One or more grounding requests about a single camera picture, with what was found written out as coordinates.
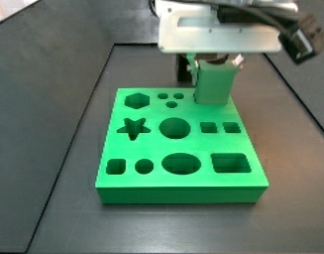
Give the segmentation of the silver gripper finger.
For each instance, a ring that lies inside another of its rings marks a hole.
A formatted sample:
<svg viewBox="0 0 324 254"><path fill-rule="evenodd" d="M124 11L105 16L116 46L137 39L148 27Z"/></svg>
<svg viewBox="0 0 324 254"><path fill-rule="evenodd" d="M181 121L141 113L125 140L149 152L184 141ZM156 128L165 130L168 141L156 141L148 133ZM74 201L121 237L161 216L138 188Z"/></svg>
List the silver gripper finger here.
<svg viewBox="0 0 324 254"><path fill-rule="evenodd" d="M232 66L236 70L242 69L242 62L244 62L244 57L241 54L237 54L237 56L232 59Z"/></svg>
<svg viewBox="0 0 324 254"><path fill-rule="evenodd" d="M192 76L192 84L193 86L197 85L197 76L198 76L198 61L196 59L196 54L189 53L185 56L185 59L189 63L189 73Z"/></svg>

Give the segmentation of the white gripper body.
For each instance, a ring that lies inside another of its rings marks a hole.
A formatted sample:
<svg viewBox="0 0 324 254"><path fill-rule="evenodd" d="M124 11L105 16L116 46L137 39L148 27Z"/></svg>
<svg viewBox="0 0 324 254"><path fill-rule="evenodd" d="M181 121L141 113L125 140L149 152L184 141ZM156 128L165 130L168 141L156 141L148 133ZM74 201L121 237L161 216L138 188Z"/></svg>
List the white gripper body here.
<svg viewBox="0 0 324 254"><path fill-rule="evenodd" d="M261 24L221 24L204 4L156 0L157 46L165 54L276 53L278 32Z"/></svg>

